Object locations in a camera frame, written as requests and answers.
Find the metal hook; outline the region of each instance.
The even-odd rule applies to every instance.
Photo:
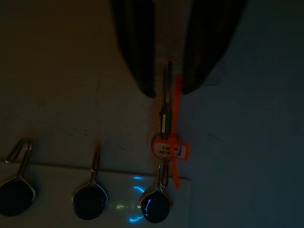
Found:
[[[170,121],[170,119],[167,119],[167,114],[170,111],[171,108],[171,83],[172,83],[172,72],[171,72],[171,62],[168,63],[168,68],[164,70],[163,72],[163,79],[162,79],[162,108],[160,112],[161,117],[161,124],[160,124],[160,130],[162,138],[167,138],[168,133],[170,131],[170,125],[167,126],[167,121]]]
[[[162,160],[162,162],[163,168],[161,172],[161,186],[166,188],[169,183],[169,164],[167,159]]]
[[[99,161],[100,161],[100,144],[98,143],[95,154],[94,154],[94,159],[92,163],[92,168],[91,168],[91,182],[96,183],[96,178],[97,178],[97,172],[99,168]]]
[[[25,149],[25,154],[23,156],[22,162],[20,164],[19,170],[17,172],[16,177],[23,177],[23,172],[25,170],[25,167],[28,163],[29,160],[29,153],[33,150],[33,142],[32,139],[30,138],[21,138],[17,144],[14,146],[14,148],[12,149],[12,151],[9,153],[7,159],[6,159],[6,163],[11,164],[13,163],[19,156],[22,148]]]

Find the label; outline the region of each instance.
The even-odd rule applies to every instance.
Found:
[[[176,143],[174,145],[174,153],[175,156],[179,154],[180,156],[177,158],[179,160],[188,160],[189,158],[190,145],[189,143]],[[154,142],[154,153],[158,157],[170,157],[170,143],[165,139],[156,139]]]

